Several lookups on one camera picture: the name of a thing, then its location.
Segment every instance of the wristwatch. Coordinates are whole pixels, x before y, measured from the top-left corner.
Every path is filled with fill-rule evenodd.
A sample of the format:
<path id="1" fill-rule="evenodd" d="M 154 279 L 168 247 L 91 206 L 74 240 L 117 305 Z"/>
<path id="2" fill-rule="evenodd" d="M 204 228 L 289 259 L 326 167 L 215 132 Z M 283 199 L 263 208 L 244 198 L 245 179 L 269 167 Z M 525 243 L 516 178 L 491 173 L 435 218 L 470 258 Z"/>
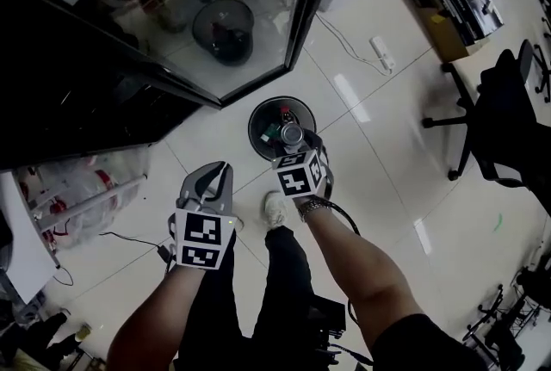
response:
<path id="1" fill-rule="evenodd" d="M 324 202 L 317 196 L 314 196 L 311 200 L 302 203 L 300 206 L 297 207 L 297 210 L 299 211 L 299 216 L 302 222 L 306 221 L 306 216 L 312 211 L 319 209 L 320 207 L 328 208 Z"/>

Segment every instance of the forearm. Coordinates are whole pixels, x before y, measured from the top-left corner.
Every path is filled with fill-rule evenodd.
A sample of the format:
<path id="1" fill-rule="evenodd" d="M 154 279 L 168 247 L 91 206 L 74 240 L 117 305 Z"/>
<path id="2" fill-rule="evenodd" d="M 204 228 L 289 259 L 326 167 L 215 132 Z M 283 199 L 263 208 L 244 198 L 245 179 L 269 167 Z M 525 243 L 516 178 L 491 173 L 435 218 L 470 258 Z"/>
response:
<path id="1" fill-rule="evenodd" d="M 167 369 L 204 275 L 201 269 L 175 267 L 115 336 L 108 368 Z"/>
<path id="2" fill-rule="evenodd" d="M 306 222 L 331 274 L 354 306 L 369 347 L 392 323 L 422 312 L 404 275 L 385 252 L 353 233 L 328 209 L 308 213 Z"/>

